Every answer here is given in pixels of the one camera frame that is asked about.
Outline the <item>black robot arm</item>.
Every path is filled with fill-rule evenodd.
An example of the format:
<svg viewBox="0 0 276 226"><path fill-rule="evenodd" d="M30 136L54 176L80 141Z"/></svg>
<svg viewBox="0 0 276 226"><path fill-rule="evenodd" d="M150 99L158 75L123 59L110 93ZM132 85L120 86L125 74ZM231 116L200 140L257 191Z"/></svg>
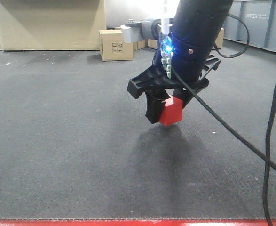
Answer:
<svg viewBox="0 0 276 226"><path fill-rule="evenodd" d="M127 86L135 99L146 95L146 117L151 123L169 126L180 121L191 99L209 85L207 74L220 64L210 53L232 3L181 0L172 18L149 17L121 27L126 42L157 42L151 66Z"/></svg>

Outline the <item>black gripper finger view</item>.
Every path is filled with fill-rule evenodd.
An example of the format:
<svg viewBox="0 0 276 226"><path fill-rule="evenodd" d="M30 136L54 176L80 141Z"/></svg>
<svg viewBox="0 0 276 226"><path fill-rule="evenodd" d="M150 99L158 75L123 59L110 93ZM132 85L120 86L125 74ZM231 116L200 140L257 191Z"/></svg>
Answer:
<svg viewBox="0 0 276 226"><path fill-rule="evenodd" d="M146 118L152 123L159 122L166 100L170 98L165 90L149 90L145 92L147 100Z"/></svg>
<svg viewBox="0 0 276 226"><path fill-rule="evenodd" d="M194 97L190 91L184 90L184 89L174 89L173 96L176 97L177 99L182 100L182 108L183 109L187 106L187 104Z"/></svg>

